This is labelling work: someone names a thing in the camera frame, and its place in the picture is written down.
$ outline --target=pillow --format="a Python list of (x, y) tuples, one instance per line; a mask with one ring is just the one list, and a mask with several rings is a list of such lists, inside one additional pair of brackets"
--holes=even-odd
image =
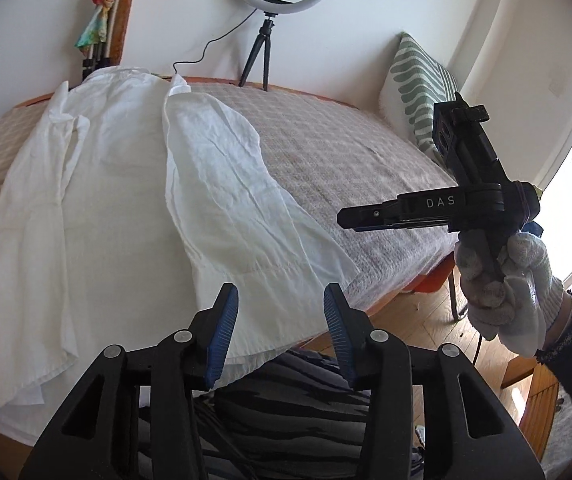
[(379, 94), (379, 109), (397, 135), (416, 144), (443, 166), (432, 141), (432, 107), (442, 101), (454, 101), (457, 90), (450, 72), (432, 59), (410, 34), (403, 33)]

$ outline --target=metal screw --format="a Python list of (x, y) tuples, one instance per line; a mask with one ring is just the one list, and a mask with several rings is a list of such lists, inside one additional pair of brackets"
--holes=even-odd
[(103, 351), (103, 356), (108, 359), (117, 357), (119, 354), (121, 354), (121, 347), (119, 345), (110, 345)]
[(370, 338), (378, 343), (385, 343), (388, 341), (388, 334), (383, 330), (373, 330), (370, 333)]
[(175, 333), (175, 341), (177, 343), (187, 343), (192, 339), (192, 333), (190, 330), (179, 330)]
[(442, 352), (444, 352), (444, 355), (448, 357), (457, 357), (460, 354), (460, 349), (455, 345), (446, 343), (444, 346), (442, 346)]

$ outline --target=human hand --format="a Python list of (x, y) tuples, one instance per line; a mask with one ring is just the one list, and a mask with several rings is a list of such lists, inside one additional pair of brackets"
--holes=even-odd
[(529, 233), (512, 235), (497, 258), (503, 280), (484, 272), (482, 260), (460, 233), (455, 262), (461, 290), (468, 300), (468, 319), (486, 339), (499, 335), (511, 351), (532, 356), (543, 347), (546, 330), (557, 318), (564, 287), (552, 275), (544, 242)]

